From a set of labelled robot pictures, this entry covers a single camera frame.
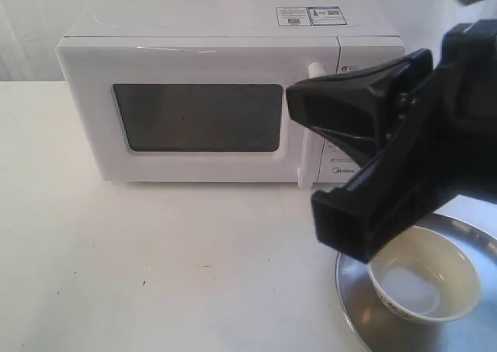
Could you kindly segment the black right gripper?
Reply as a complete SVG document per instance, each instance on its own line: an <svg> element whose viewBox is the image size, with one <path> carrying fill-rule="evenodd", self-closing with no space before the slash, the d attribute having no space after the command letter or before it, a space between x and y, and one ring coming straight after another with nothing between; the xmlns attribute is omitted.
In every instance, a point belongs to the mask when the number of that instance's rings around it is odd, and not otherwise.
<svg viewBox="0 0 497 352"><path fill-rule="evenodd" d="M434 70L432 52L419 49L296 82L286 97L291 120L320 127L361 168L344 186L312 195L323 245L367 263L457 195L496 200L493 21L450 30Z"/></svg>

